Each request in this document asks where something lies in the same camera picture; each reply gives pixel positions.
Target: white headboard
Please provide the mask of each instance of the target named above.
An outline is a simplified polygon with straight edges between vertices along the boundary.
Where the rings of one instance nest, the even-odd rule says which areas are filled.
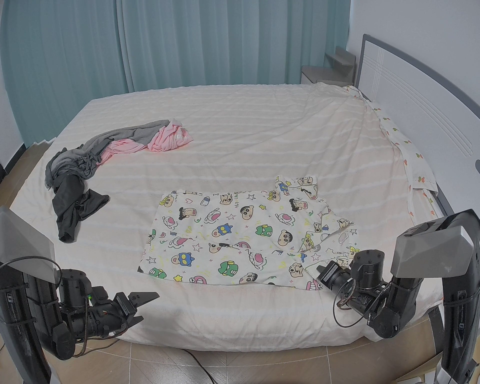
[[[480,215],[480,106],[439,73],[370,35],[356,87],[378,102],[433,170],[447,214]]]

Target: gray garment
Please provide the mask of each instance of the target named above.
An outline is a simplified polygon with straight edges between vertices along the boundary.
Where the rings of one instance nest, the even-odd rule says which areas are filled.
[[[134,127],[118,128],[92,137],[78,148],[58,152],[45,169],[45,186],[51,188],[54,180],[65,173],[75,174],[82,179],[89,179],[95,174],[97,163],[101,161],[104,149],[112,141],[131,139],[147,145],[157,132],[170,124],[169,120],[153,121]]]

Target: curtain fold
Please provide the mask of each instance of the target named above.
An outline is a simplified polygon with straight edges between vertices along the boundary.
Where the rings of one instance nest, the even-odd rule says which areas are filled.
[[[5,0],[3,76],[29,146],[92,99],[167,87],[295,84],[345,48],[350,0]]]

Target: bed sheet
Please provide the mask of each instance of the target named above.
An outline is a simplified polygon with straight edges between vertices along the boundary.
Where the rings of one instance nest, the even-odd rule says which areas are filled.
[[[81,222],[77,241],[58,241],[53,192],[44,170],[64,146],[77,147],[115,128],[176,118],[194,138],[171,152],[116,155],[87,187],[110,202]],[[384,278],[397,235],[412,226],[402,155],[380,129],[374,111],[345,89],[314,85],[225,85],[152,90],[92,100],[37,164],[12,210],[49,237],[63,268],[86,272],[93,285],[115,292],[157,291],[141,307],[145,320],[123,339],[197,350],[271,351],[378,339],[365,322],[339,328],[333,295],[246,284],[212,286],[164,281],[136,272],[164,192],[264,190],[278,174],[318,176],[318,195],[357,224],[363,248],[385,252]],[[432,219],[417,209],[417,220]],[[416,318],[440,302],[439,279],[427,279]],[[354,322],[353,311],[338,314]]]

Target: wall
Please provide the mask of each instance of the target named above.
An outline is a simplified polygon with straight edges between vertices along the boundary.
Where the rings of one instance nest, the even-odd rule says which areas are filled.
[[[351,0],[347,50],[367,33],[408,53],[480,104],[480,1]]]
[[[3,3],[4,0],[0,0],[0,18]],[[23,143],[5,90],[0,61],[0,164],[4,168]]]

